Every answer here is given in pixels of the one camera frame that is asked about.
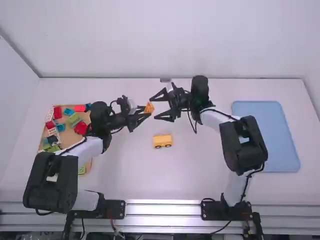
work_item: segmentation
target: wire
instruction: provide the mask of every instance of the wire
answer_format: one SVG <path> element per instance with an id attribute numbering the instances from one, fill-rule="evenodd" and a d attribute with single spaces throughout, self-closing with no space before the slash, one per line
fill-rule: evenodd
<path id="1" fill-rule="evenodd" d="M 248 188 L 249 179 L 252 178 L 253 174 L 260 173 L 264 169 L 265 169 L 265 163 L 262 164 L 262 167 L 259 170 L 253 171 L 253 172 L 249 173 L 248 176 L 246 176 L 245 185 L 244 185 L 243 193 L 241 195 L 240 202 L 242 202 L 242 200 L 246 197 L 246 191 L 247 191 L 247 188 Z"/>
<path id="2" fill-rule="evenodd" d="M 111 134 L 116 134 L 116 133 L 120 132 L 123 128 L 124 128 L 124 127 L 121 127 L 121 128 L 119 128 L 118 130 L 111 132 Z"/>
<path id="3" fill-rule="evenodd" d="M 186 114 L 188 115 L 188 119 L 189 119 L 189 122 L 190 122 L 190 124 L 191 124 L 191 127 L 192 127 L 192 130 L 193 130 L 193 132 L 195 133 L 195 134 L 197 134 L 198 133 L 198 131 L 197 131 L 197 121 L 195 121 L 195 125 L 193 125 L 193 123 L 192 123 L 192 121 L 191 121 L 191 117 L 190 117 L 190 110 L 188 109 L 187 111 L 185 111 L 186 112 Z"/>
<path id="4" fill-rule="evenodd" d="M 81 218 L 81 222 L 82 222 L 82 236 L 80 237 L 80 240 L 82 240 L 86 234 L 86 231 L 85 231 L 85 224 L 84 224 L 84 218 Z"/>
<path id="5" fill-rule="evenodd" d="M 205 200 L 210 200 L 212 202 L 215 202 L 216 200 L 214 200 L 213 198 L 211 197 L 205 197 L 204 199 L 201 200 L 201 202 L 205 201 Z"/>
<path id="6" fill-rule="evenodd" d="M 228 222 L 226 223 L 226 225 L 224 225 L 222 228 L 220 228 L 220 229 L 217 230 L 217 231 L 211 232 L 210 234 L 213 235 L 213 234 L 217 234 L 217 233 L 221 232 L 223 229 L 225 229 L 226 227 L 228 227 L 228 225 L 229 225 L 231 222 L 232 222 L 232 220 L 228 221 Z"/>
<path id="7" fill-rule="evenodd" d="M 112 102 L 110 102 L 110 105 L 109 105 L 109 106 L 112 107 L 112 104 L 113 104 L 113 103 L 116 103 L 116 102 L 117 102 L 117 100 L 113 100 Z"/>
<path id="8" fill-rule="evenodd" d="M 228 117 L 228 118 L 230 118 L 230 119 L 232 119 L 232 120 L 238 121 L 238 119 L 236 119 L 236 118 L 233 117 L 232 115 L 226 114 L 226 113 L 224 113 L 224 112 L 222 112 L 222 111 L 215 110 L 215 109 L 213 109 L 213 108 L 205 109 L 205 110 L 201 111 L 200 114 L 202 114 L 202 113 L 204 113 L 204 112 L 207 112 L 207 111 L 216 112 L 216 113 L 221 114 L 221 115 L 223 115 L 223 116 L 226 116 L 226 117 Z"/>
<path id="9" fill-rule="evenodd" d="M 35 210 L 35 213 L 38 214 L 39 216 L 46 216 L 46 215 L 50 215 L 53 214 L 53 211 L 47 211 L 47 212 L 39 212 L 38 209 Z"/>

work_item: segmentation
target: blue mat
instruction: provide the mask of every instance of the blue mat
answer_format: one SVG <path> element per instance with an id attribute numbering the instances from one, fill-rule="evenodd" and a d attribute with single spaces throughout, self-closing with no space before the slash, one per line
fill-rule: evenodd
<path id="1" fill-rule="evenodd" d="M 282 106 L 277 101 L 235 101 L 232 114 L 252 115 L 258 122 L 268 160 L 264 172 L 296 173 L 300 169 L 294 142 Z"/>

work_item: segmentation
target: aluminum rail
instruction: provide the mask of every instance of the aluminum rail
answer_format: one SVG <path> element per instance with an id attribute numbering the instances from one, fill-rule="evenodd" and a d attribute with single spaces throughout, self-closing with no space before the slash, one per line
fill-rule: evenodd
<path id="1" fill-rule="evenodd" d="M 123 220 L 114 223 L 127 233 L 206 233 L 223 227 L 225 221 L 203 221 L 199 200 L 127 200 Z M 22 202 L 0 201 L 0 231 L 62 231 L 66 216 L 38 216 Z M 320 235 L 319 205 L 253 205 L 261 215 L 265 234 Z M 85 219 L 86 232 L 112 232 L 107 219 Z M 231 222 L 221 233 L 241 234 L 243 223 Z M 76 219 L 72 230 L 82 231 Z"/>

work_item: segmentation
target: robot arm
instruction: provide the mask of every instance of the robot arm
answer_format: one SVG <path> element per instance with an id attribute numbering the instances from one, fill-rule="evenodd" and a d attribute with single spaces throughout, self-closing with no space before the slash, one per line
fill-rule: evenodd
<path id="1" fill-rule="evenodd" d="M 204 198 L 201 201 L 201 218 L 204 221 L 228 221 L 227 224 L 213 232 L 223 230 L 231 221 L 252 220 L 256 234 L 263 238 L 260 215 L 252 212 L 251 204 L 244 201 L 249 179 L 254 173 L 264 169 L 268 151 L 262 138 L 258 123 L 253 116 L 232 116 L 217 110 L 209 100 L 208 79 L 205 76 L 192 78 L 191 91 L 169 86 L 150 98 L 151 102 L 168 102 L 170 109 L 154 118 L 174 122 L 181 117 L 181 112 L 191 112 L 195 121 L 193 131 L 197 133 L 197 124 L 210 127 L 220 133 L 223 156 L 230 169 L 226 190 L 220 201 Z M 251 234 L 249 225 L 244 229 L 244 236 Z"/>
<path id="2" fill-rule="evenodd" d="M 89 159 L 104 153 L 115 130 L 127 127 L 133 132 L 150 113 L 143 113 L 144 106 L 136 106 L 122 96 L 115 100 L 121 112 L 115 113 L 112 106 L 97 101 L 91 105 L 90 120 L 84 138 L 67 149 L 55 153 L 40 152 L 36 155 L 23 194 L 26 208 L 68 213 L 70 210 L 91 212 L 91 218 L 107 216 L 108 204 L 99 192 L 78 190 L 78 169 Z M 49 177 L 57 175 L 56 180 Z M 118 201 L 124 209 L 124 201 Z"/>

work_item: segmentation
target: white wall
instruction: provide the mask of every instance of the white wall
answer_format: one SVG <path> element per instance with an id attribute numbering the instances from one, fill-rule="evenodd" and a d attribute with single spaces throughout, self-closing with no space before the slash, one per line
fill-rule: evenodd
<path id="1" fill-rule="evenodd" d="M 0 0 L 43 77 L 302 77 L 320 113 L 318 0 Z"/>
<path id="2" fill-rule="evenodd" d="M 38 76 L 0 36 L 0 179 L 24 124 L 38 82 Z"/>

